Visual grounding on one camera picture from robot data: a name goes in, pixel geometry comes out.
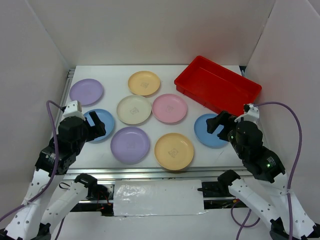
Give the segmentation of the blue plate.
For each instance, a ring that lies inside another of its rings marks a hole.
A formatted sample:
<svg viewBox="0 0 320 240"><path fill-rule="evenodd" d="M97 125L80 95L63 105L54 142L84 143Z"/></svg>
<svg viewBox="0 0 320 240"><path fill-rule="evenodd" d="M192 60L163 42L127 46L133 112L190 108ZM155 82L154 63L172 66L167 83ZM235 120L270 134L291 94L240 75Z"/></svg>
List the blue plate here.
<svg viewBox="0 0 320 240"><path fill-rule="evenodd" d="M207 113L199 116L194 123L194 132L197 139L205 146L220 149L225 147L228 142L224 140L220 140L218 138L218 134L222 131L223 126L219 125L214 133L210 134L207 132L207 119L211 119L216 117L215 113Z"/></svg>
<svg viewBox="0 0 320 240"><path fill-rule="evenodd" d="M86 117L86 119L88 120L90 126L95 125L92 118L90 117L90 112L95 112L97 114L98 118L104 123L104 128L106 131L104 136L100 136L100 137L90 141L90 143L97 144L97 143L105 141L108 137L110 137L112 135L112 133L114 131L114 127L115 127L115 120L109 111L107 111L105 109L96 108L96 109L89 110L83 114L84 117Z"/></svg>

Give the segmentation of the purple plate front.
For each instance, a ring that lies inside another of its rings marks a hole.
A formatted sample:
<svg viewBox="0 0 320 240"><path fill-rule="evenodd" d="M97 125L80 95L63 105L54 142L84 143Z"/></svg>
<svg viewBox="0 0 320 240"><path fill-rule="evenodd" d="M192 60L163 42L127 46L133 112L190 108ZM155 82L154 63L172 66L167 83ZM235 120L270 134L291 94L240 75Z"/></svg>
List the purple plate front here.
<svg viewBox="0 0 320 240"><path fill-rule="evenodd" d="M110 142L113 156L121 163L135 165L143 160L150 149L150 139L138 127L124 127L118 130Z"/></svg>

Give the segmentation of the purple plate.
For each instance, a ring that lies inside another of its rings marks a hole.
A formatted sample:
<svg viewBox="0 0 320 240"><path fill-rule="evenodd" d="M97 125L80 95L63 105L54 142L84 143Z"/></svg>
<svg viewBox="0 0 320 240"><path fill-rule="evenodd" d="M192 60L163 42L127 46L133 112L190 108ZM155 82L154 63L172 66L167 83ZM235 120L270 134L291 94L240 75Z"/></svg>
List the purple plate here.
<svg viewBox="0 0 320 240"><path fill-rule="evenodd" d="M97 102L103 95L102 84L92 78L82 79L76 82L69 91L72 101L78 101L82 106L90 106Z"/></svg>
<svg viewBox="0 0 320 240"><path fill-rule="evenodd" d="M143 160L150 149L150 139L138 127L124 127L118 130L110 142L113 156L121 163L135 165Z"/></svg>

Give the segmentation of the cream white plate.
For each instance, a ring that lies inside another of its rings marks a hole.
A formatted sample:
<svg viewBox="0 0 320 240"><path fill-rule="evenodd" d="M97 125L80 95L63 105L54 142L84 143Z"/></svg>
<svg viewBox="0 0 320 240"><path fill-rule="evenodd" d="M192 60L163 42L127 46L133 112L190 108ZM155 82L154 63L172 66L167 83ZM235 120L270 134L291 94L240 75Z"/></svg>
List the cream white plate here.
<svg viewBox="0 0 320 240"><path fill-rule="evenodd" d="M146 121L152 112L151 103L143 96L124 97L116 107L118 119L127 125L139 125Z"/></svg>

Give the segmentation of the pink plate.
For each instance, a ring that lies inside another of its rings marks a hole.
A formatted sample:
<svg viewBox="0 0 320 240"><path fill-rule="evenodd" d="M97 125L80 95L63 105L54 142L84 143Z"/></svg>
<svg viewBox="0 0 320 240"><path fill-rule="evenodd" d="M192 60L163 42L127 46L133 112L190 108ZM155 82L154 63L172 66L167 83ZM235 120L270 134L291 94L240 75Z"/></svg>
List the pink plate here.
<svg viewBox="0 0 320 240"><path fill-rule="evenodd" d="M187 111L187 103L180 96L172 93L162 94L152 103L153 115L157 120L166 124L181 121Z"/></svg>

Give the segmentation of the orange plate front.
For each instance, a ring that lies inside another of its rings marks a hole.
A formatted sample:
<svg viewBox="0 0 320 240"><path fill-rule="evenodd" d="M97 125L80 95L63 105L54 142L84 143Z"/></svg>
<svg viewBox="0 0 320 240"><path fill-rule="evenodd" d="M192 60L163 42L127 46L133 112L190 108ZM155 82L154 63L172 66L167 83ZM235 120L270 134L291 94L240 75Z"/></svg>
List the orange plate front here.
<svg viewBox="0 0 320 240"><path fill-rule="evenodd" d="M194 157L193 143L183 134L167 133L154 146L156 161L170 171L180 171L190 165Z"/></svg>

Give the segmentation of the orange plate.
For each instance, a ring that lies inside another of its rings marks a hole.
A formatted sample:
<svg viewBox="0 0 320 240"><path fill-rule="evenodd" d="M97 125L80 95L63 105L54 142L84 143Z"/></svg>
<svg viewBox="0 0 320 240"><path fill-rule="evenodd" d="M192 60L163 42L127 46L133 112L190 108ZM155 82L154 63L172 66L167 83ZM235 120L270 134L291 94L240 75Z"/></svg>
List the orange plate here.
<svg viewBox="0 0 320 240"><path fill-rule="evenodd" d="M154 146L156 161L170 171L180 171L190 165L194 157L193 143L183 134L167 133Z"/></svg>
<svg viewBox="0 0 320 240"><path fill-rule="evenodd" d="M133 94L149 96L157 92L161 80L151 71L138 71L129 77L127 84Z"/></svg>

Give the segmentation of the orange plate top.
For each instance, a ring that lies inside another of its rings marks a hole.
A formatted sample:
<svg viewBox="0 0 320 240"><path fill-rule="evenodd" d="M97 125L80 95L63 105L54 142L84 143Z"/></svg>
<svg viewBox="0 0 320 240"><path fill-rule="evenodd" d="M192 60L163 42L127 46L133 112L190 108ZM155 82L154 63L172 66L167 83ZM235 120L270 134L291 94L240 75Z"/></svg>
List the orange plate top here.
<svg viewBox="0 0 320 240"><path fill-rule="evenodd" d="M133 94L149 96L157 92L161 80L151 71L138 71L129 77L127 84Z"/></svg>

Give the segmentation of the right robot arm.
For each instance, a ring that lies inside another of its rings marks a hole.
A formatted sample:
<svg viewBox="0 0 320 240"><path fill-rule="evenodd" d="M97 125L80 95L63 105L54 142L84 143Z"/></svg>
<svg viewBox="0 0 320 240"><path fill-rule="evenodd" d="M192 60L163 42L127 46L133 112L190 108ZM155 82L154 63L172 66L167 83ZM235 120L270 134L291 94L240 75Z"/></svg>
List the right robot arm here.
<svg viewBox="0 0 320 240"><path fill-rule="evenodd" d="M289 190L289 177L277 154L263 144L263 133L255 122L222 111L206 120L207 132L229 142L243 166L265 189L271 202L254 192L233 170L217 178L218 191L230 194L250 208L268 227L273 240L308 240L319 238L320 225L307 215L296 195Z"/></svg>

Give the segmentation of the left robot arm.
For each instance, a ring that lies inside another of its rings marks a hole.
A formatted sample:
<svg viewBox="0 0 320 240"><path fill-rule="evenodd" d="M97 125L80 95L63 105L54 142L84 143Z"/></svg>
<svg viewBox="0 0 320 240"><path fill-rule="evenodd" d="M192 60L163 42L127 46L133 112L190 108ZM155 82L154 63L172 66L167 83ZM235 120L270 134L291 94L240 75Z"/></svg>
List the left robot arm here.
<svg viewBox="0 0 320 240"><path fill-rule="evenodd" d="M90 112L94 125L83 115L64 118L47 147L39 154L33 179L22 204L11 210L14 215L1 229L2 240L49 240L53 231L82 199L108 197L108 189L87 173L79 174L64 194L53 204L50 199L83 146L106 134L105 125L95 111Z"/></svg>

